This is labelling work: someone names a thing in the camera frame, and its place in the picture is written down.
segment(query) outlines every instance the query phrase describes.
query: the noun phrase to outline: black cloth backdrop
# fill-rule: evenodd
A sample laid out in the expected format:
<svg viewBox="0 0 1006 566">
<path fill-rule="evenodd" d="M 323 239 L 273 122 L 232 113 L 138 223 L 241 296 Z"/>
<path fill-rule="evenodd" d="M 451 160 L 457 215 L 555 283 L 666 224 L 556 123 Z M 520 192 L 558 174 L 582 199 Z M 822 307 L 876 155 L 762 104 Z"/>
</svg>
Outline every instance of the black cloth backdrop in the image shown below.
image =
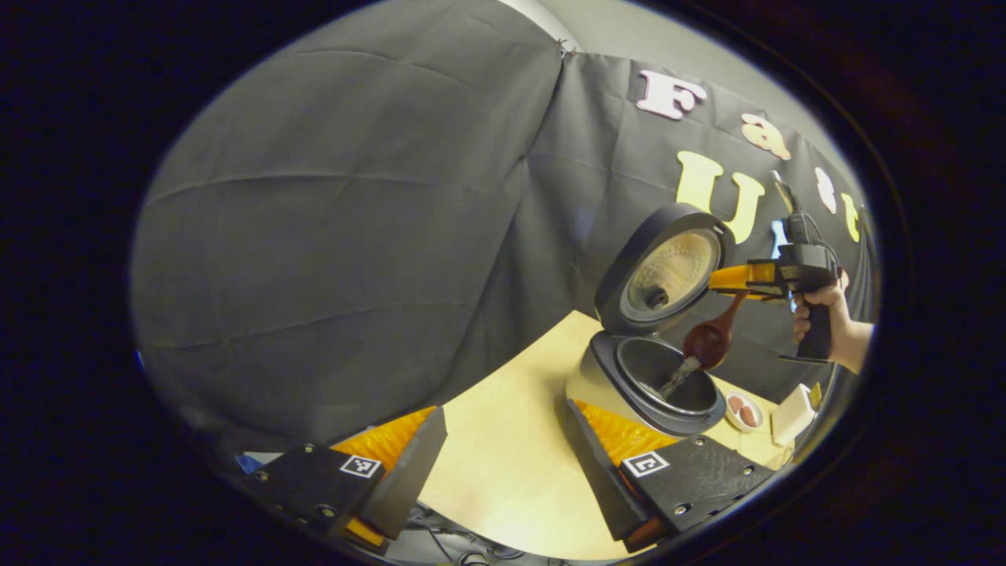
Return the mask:
<svg viewBox="0 0 1006 566">
<path fill-rule="evenodd" d="M 263 61 L 181 135 L 138 218 L 131 303 L 159 396 L 222 454 L 328 442 L 444 403 L 570 311 L 593 316 L 609 261 L 675 199 L 681 150 L 722 165 L 710 208 L 723 219 L 733 172 L 766 186 L 732 262 L 772 249 L 779 169 L 861 312 L 868 261 L 814 167 L 836 195 L 862 195 L 784 122 L 701 77 L 680 76 L 709 93 L 682 120 L 636 108 L 642 69 L 679 76 L 560 57 L 497 0 L 391 0 Z M 793 158 L 747 142 L 742 112 L 771 120 Z M 728 303 L 706 297 L 665 338 L 680 345 Z M 774 401 L 826 377 L 777 360 L 791 336 L 787 307 L 748 303 L 717 375 Z"/>
</svg>

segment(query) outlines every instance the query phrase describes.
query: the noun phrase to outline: table surface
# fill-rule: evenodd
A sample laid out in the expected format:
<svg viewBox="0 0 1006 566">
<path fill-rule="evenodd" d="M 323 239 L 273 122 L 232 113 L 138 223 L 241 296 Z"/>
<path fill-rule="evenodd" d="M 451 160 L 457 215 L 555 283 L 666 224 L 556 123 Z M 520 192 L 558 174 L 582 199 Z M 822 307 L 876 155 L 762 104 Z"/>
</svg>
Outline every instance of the table surface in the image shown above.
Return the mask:
<svg viewBox="0 0 1006 566">
<path fill-rule="evenodd" d="M 445 404 L 447 441 L 420 501 L 477 535 L 531 554 L 565 560 L 631 556 L 612 540 L 560 424 L 566 378 L 601 330 L 594 319 L 571 313 Z M 713 382 L 724 395 L 742 391 Z M 779 469 L 793 445 L 772 442 L 768 415 L 776 404 L 744 393 L 760 405 L 766 424 L 741 434 L 723 418 L 703 434 Z"/>
</svg>

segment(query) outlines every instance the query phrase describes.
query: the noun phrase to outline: inner pot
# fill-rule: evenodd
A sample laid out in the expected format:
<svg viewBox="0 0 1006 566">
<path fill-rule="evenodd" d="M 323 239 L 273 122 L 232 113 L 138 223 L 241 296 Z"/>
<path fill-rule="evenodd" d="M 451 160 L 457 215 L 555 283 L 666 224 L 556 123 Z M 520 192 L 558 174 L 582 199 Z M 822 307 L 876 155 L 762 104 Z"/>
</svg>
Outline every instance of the inner pot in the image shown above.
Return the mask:
<svg viewBox="0 0 1006 566">
<path fill-rule="evenodd" d="M 640 386 L 645 384 L 660 390 L 684 362 L 684 355 L 670 345 L 652 339 L 627 339 L 619 344 L 616 358 L 629 382 L 664 409 L 701 415 L 711 411 L 716 403 L 716 386 L 709 375 L 701 371 L 692 372 L 685 378 L 666 402 Z"/>
</svg>

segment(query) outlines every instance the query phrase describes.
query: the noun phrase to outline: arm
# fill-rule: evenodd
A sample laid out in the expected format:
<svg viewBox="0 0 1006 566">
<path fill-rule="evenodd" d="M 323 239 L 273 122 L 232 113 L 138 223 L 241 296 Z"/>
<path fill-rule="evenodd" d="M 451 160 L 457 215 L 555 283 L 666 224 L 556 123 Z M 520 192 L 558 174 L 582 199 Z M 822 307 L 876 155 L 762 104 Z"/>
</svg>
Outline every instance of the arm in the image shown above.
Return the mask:
<svg viewBox="0 0 1006 566">
<path fill-rule="evenodd" d="M 810 311 L 805 303 L 827 307 L 831 321 L 831 355 L 828 360 L 842 365 L 854 374 L 859 374 L 863 369 L 863 360 L 866 358 L 870 339 L 873 337 L 873 325 L 856 323 L 849 319 L 844 289 L 843 281 L 839 286 L 818 290 L 813 294 L 794 295 L 793 300 L 799 307 L 793 323 L 793 340 L 797 343 L 804 340 L 804 336 L 811 328 L 810 321 L 807 320 Z"/>
</svg>

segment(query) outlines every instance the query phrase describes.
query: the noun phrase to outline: white bowl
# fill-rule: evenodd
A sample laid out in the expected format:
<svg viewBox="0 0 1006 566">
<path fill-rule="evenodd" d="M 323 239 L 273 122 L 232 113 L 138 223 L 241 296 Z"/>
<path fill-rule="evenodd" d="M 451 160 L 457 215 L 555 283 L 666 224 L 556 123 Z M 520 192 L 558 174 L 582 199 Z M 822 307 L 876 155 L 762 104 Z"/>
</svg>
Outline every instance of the white bowl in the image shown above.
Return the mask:
<svg viewBox="0 0 1006 566">
<path fill-rule="evenodd" d="M 743 421 L 740 420 L 740 415 L 738 414 L 739 411 L 737 411 L 737 413 L 734 413 L 733 411 L 730 410 L 730 398 L 732 397 L 736 397 L 737 399 L 743 402 L 744 406 L 751 408 L 751 412 L 754 414 L 754 422 L 758 423 L 758 426 L 747 426 L 746 424 L 744 424 Z M 758 430 L 762 428 L 762 425 L 765 424 L 765 415 L 762 413 L 762 408 L 759 407 L 758 403 L 754 403 L 754 400 L 751 399 L 750 397 L 747 397 L 746 395 L 740 393 L 739 391 L 731 391 L 730 393 L 726 394 L 724 400 L 726 401 L 726 420 L 730 421 L 730 424 L 735 426 L 740 432 L 750 432 L 752 430 Z"/>
</svg>

